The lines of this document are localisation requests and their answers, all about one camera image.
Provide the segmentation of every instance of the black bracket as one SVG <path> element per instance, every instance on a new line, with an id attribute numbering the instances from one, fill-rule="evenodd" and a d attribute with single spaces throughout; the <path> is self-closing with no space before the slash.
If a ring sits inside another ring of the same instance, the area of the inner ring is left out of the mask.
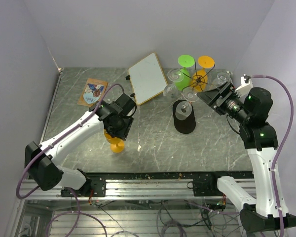
<path id="1" fill-rule="evenodd" d="M 228 171 L 209 172 L 205 175 L 199 175 L 197 179 L 193 179 L 187 184 L 187 187 L 193 189 L 195 197 L 222 196 L 222 192 L 217 188 L 217 180 L 223 176 L 231 175 Z"/>
<path id="2" fill-rule="evenodd" d="M 93 190 L 93 197 L 105 197 L 107 183 L 99 178 L 99 180 L 92 180 L 91 190 Z"/>
<path id="3" fill-rule="evenodd" d="M 296 216 L 286 213 L 283 217 L 284 228 L 296 227 Z M 268 215 L 268 217 L 257 214 L 256 205 L 245 203 L 240 211 L 240 220 L 243 228 L 248 233 L 275 231 L 280 229 L 280 218 Z"/>
<path id="4" fill-rule="evenodd" d="M 80 190 L 75 190 L 74 192 L 78 197 L 89 197 L 91 195 L 91 190 L 93 191 L 92 197 L 105 197 L 107 184 L 105 180 L 101 177 L 93 177 L 87 179 L 86 184 L 82 186 Z M 73 194 L 69 189 L 61 190 L 62 197 L 73 197 Z"/>

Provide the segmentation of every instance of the yellow cup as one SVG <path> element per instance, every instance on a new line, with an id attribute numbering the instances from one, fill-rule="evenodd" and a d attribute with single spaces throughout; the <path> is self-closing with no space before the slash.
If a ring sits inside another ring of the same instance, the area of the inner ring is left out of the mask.
<path id="1" fill-rule="evenodd" d="M 106 140 L 111 144 L 112 152 L 121 153 L 124 150 L 125 144 L 122 139 L 117 137 L 112 138 L 105 130 L 104 130 L 104 136 Z"/>

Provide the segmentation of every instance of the metal frame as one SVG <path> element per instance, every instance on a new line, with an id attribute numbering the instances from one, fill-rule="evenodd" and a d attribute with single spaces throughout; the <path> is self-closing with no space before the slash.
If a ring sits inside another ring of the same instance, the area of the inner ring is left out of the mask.
<path id="1" fill-rule="evenodd" d="M 195 197 L 193 189 L 188 183 L 192 179 L 182 180 L 106 180 L 105 197 L 93 197 L 93 200 L 170 200 L 170 199 L 220 199 L 221 196 Z M 256 195 L 254 179 L 235 179 L 247 193 Z M 23 195 L 36 187 L 34 180 L 25 180 L 20 193 Z M 37 189 L 27 197 L 27 200 L 72 200 L 73 197 L 62 197 L 61 186 L 55 186 L 49 191 Z M 79 200 L 88 200 L 88 197 L 79 197 Z"/>

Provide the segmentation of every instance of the wine glass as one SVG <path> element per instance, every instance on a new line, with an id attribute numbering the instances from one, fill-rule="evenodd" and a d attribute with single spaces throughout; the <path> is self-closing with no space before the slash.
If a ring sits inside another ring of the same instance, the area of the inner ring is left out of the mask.
<path id="1" fill-rule="evenodd" d="M 179 120 L 185 120 L 192 113 L 192 102 L 197 101 L 199 98 L 197 96 L 198 91 L 188 86 L 182 90 L 182 96 L 186 101 L 181 101 L 176 108 L 176 117 Z"/>

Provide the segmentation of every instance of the small card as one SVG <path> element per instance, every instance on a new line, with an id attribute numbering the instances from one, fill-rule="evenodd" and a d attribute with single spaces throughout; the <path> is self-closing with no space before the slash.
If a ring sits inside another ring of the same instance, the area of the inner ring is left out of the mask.
<path id="1" fill-rule="evenodd" d="M 78 104 L 89 107 L 92 106 L 101 99 L 107 86 L 108 83 L 106 81 L 88 78 L 82 94 L 79 97 Z"/>

